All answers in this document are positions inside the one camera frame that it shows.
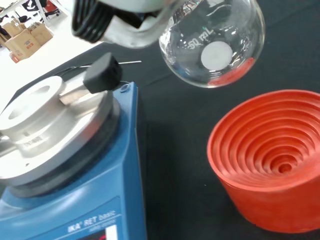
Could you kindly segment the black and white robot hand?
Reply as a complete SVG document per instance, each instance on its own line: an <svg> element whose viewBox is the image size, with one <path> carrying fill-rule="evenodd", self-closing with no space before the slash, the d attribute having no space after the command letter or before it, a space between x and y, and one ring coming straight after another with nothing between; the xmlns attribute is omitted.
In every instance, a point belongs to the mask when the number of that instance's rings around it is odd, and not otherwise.
<svg viewBox="0 0 320 240"><path fill-rule="evenodd" d="M77 0L72 34L91 44L142 49L161 36L178 5L177 0Z"/></svg>

